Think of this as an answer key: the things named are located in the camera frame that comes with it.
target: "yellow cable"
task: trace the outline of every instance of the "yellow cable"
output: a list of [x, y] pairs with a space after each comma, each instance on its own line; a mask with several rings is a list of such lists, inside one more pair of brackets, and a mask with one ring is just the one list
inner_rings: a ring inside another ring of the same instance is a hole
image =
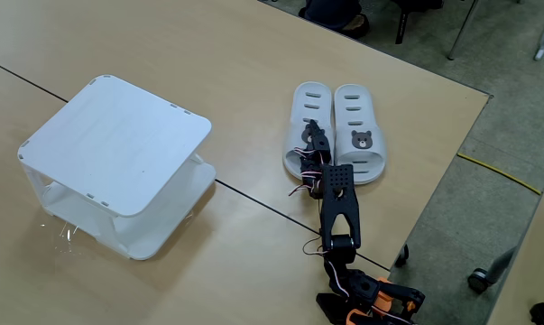
[[522, 185], [522, 186], [524, 186], [525, 188], [527, 188], [527, 189], [529, 189], [529, 190], [535, 192], [536, 194], [542, 195], [542, 192], [539, 191], [539, 190], [536, 190], [533, 186], [530, 186], [530, 185], [527, 184], [526, 182], [521, 181], [521, 180], [517, 179], [516, 177], [514, 177], [514, 176], [512, 176], [512, 175], [510, 175], [510, 174], [508, 174], [508, 173], [506, 173], [506, 172], [503, 172], [503, 171], [499, 170], [499, 169], [496, 168], [496, 167], [493, 167], [493, 166], [491, 166], [491, 165], [489, 165], [489, 164], [487, 164], [487, 163], [485, 163], [485, 162], [481, 162], [481, 161], [479, 161], [479, 160], [476, 160], [476, 159], [474, 159], [474, 158], [472, 158], [472, 157], [469, 157], [469, 156], [467, 156], [467, 155], [465, 155], [465, 154], [462, 154], [462, 153], [457, 153], [456, 155], [457, 155], [458, 157], [464, 158], [464, 159], [466, 159], [466, 160], [468, 160], [468, 161], [470, 161], [470, 162], [472, 162], [472, 163], [477, 163], [477, 164], [479, 164], [479, 165], [481, 165], [481, 166], [483, 166], [483, 167], [486, 167], [486, 168], [488, 168], [489, 170], [491, 170], [491, 171], [493, 171], [493, 172], [498, 172], [498, 173], [501, 174], [502, 176], [504, 176], [504, 177], [506, 177], [506, 178], [508, 178], [508, 179], [510, 179], [510, 180], [512, 180], [512, 181], [516, 181], [516, 182], [519, 183], [520, 185]]

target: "white foldable stand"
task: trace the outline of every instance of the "white foldable stand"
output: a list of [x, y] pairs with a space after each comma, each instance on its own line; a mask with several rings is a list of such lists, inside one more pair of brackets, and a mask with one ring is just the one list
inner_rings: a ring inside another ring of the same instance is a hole
[[216, 178], [195, 154], [210, 130], [206, 118], [104, 75], [25, 141], [18, 158], [49, 214], [143, 260]]

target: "gray carpet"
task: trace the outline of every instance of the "gray carpet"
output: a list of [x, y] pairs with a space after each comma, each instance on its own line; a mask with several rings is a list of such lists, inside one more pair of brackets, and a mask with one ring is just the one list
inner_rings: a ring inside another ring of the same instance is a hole
[[[297, 14], [304, 0], [270, 5]], [[409, 17], [394, 44], [400, 9], [389, 0], [361, 0], [372, 31], [359, 40], [401, 60], [494, 95], [460, 151], [544, 189], [544, 59], [532, 59], [544, 30], [544, 0], [482, 3], [456, 60], [446, 60], [471, 5]], [[466, 278], [515, 246], [539, 196], [503, 176], [455, 157], [408, 238], [410, 260], [391, 280], [419, 288], [427, 299], [420, 324], [483, 324], [498, 285], [482, 295]]]

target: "chair wheel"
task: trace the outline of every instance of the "chair wheel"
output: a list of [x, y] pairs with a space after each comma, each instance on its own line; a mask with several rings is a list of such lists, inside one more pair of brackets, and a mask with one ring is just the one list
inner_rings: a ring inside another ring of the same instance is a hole
[[468, 276], [468, 286], [477, 293], [483, 293], [491, 284], [486, 280], [486, 270], [477, 268]]
[[394, 263], [394, 266], [403, 267], [406, 264], [408, 257], [410, 257], [410, 251], [408, 250], [408, 245], [404, 245], [400, 251], [400, 254], [398, 255], [398, 258], [396, 259], [396, 263]]

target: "white slipper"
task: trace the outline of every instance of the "white slipper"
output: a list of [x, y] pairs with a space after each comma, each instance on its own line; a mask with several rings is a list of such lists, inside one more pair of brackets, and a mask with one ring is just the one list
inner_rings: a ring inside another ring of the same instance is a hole
[[332, 92], [319, 82], [304, 82], [296, 88], [291, 105], [290, 131], [283, 148], [283, 164], [294, 177], [301, 180], [300, 155], [293, 151], [305, 149], [309, 141], [306, 125], [313, 119], [325, 131], [330, 153], [334, 156], [334, 130], [332, 128]]
[[386, 164], [383, 133], [376, 124], [372, 96], [359, 85], [344, 85], [334, 94], [336, 164], [354, 165], [354, 184], [377, 179]]

